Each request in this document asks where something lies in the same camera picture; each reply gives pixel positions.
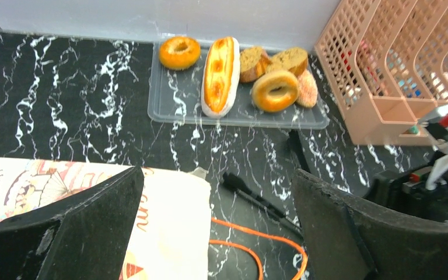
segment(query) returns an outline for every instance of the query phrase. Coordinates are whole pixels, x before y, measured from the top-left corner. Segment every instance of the orange cord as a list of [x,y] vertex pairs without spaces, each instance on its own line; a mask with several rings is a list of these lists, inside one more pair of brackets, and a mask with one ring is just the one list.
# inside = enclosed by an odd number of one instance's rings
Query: orange cord
[[[214,223],[218,223],[218,224],[223,225],[223,226],[228,226],[230,228],[237,229],[239,231],[248,233],[250,235],[256,235],[256,236],[260,236],[260,237],[264,237],[264,238],[268,238],[268,239],[273,239],[273,240],[284,242],[284,243],[290,245],[291,247],[296,249],[298,252],[300,252],[300,254],[302,255],[302,264],[301,264],[300,270],[298,270],[298,272],[296,273],[296,275],[293,277],[292,280],[300,280],[301,276],[305,273],[306,264],[308,263],[308,256],[306,255],[306,253],[303,250],[303,248],[301,246],[299,246],[297,243],[295,243],[294,241],[291,241],[291,240],[289,240],[287,238],[284,238],[284,237],[281,237],[281,236],[270,235],[270,234],[268,235],[268,234],[263,233],[263,232],[258,232],[256,230],[249,229],[249,228],[244,227],[244,226],[236,225],[234,223],[225,222],[223,220],[219,220],[219,219],[216,219],[216,218],[212,218],[212,221]],[[211,244],[221,244],[221,245],[228,245],[228,246],[236,247],[236,248],[239,248],[239,249],[242,249],[242,250],[248,252],[255,259],[255,261],[257,262],[257,265],[258,265],[258,280],[263,280],[264,279],[264,272],[263,272],[263,269],[262,269],[262,262],[260,261],[260,259],[256,255],[256,253],[253,252],[251,249],[249,249],[247,247],[244,247],[242,245],[236,244],[236,243],[226,242],[226,241],[221,241],[221,240],[214,240],[214,239],[212,239],[209,242]]]

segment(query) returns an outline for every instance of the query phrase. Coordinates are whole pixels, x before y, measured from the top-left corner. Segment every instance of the clear plastic tray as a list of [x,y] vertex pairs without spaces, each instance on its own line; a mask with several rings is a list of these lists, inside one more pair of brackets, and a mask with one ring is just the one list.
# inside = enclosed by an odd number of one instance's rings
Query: clear plastic tray
[[178,121],[187,124],[215,125],[219,123],[247,127],[314,130],[327,126],[328,117],[318,104],[311,109],[294,104],[280,113],[265,113],[255,108],[250,96],[253,83],[239,84],[236,101],[227,115],[219,120],[205,116],[200,106],[200,91],[209,47],[209,44],[201,44],[200,59],[190,69],[172,71],[160,64],[160,43],[154,44],[148,100],[148,115],[151,119],[161,123]]

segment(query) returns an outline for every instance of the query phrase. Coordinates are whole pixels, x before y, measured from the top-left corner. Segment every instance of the donut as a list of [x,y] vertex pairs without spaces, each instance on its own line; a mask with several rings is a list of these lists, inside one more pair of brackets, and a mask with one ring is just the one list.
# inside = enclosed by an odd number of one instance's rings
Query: donut
[[240,82],[249,83],[257,80],[269,66],[271,60],[267,52],[259,46],[244,49],[240,53]]
[[159,49],[159,61],[171,70],[185,70],[200,58],[200,44],[189,37],[172,37]]
[[266,73],[284,69],[299,77],[308,65],[308,52],[302,48],[294,47],[273,55],[271,61],[272,64],[267,67]]
[[258,79],[251,88],[251,99],[259,109],[282,111],[298,99],[298,79],[287,70],[276,70]]
[[233,37],[218,39],[205,61],[201,104],[207,117],[221,118],[233,107],[239,83],[239,43]]
[[298,82],[300,93],[296,103],[305,108],[313,108],[317,104],[317,95],[319,95],[315,78],[310,71],[305,69],[299,76]]

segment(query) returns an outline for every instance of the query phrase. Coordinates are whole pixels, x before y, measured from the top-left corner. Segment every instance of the plastic basket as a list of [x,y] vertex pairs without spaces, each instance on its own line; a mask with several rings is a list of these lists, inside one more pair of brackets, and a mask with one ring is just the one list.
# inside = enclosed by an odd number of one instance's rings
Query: plastic basket
[[342,0],[315,45],[352,142],[431,145],[448,103],[448,0]]

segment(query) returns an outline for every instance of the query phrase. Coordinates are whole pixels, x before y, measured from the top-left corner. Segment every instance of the marble countertop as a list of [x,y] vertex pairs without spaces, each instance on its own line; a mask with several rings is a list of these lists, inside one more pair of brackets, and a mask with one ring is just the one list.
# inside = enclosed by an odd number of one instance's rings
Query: marble countertop
[[[301,243],[260,209],[221,187],[224,172],[291,219],[289,182],[299,167],[288,130],[161,124],[147,115],[153,44],[0,33],[0,156],[209,170],[213,216]],[[349,140],[316,59],[311,67],[330,124],[300,131],[310,170],[363,194],[384,169],[407,169],[431,156],[428,148],[360,147]],[[291,279],[301,255],[288,245],[212,225],[212,239],[254,250],[265,279]],[[209,279],[255,279],[256,265],[233,248],[209,247]],[[306,272],[313,279],[310,267]]]

